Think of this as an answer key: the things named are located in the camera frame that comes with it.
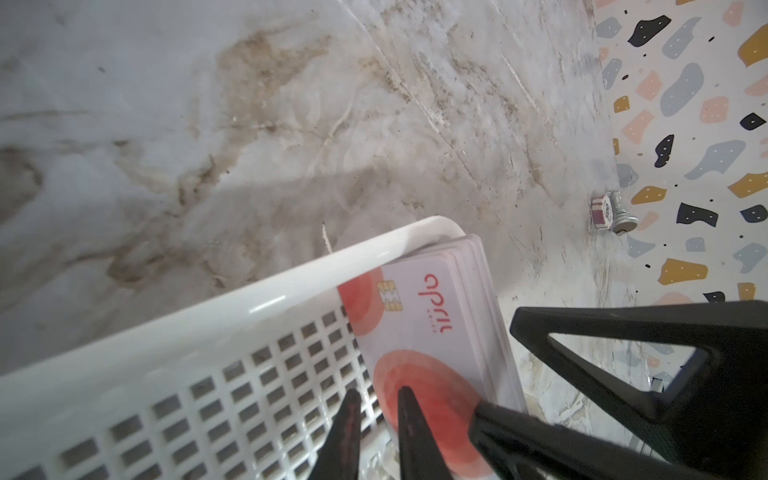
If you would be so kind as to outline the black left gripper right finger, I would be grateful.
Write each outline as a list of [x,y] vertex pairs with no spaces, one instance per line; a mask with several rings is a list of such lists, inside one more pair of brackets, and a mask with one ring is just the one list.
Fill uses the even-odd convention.
[[409,386],[398,392],[400,478],[451,480],[452,475]]

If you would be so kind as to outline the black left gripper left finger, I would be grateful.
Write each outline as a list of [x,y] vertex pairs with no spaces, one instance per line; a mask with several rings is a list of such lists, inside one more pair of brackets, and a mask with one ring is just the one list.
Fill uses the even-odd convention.
[[309,480],[357,480],[361,450],[361,396],[346,392]]

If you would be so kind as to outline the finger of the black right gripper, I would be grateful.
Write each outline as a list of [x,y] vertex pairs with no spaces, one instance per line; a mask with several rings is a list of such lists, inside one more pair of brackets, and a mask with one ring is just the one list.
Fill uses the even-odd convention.
[[[767,304],[520,307],[510,334],[662,459],[730,479],[767,476]],[[646,388],[563,338],[638,343]]]
[[500,479],[711,477],[485,401],[474,410],[468,437]]

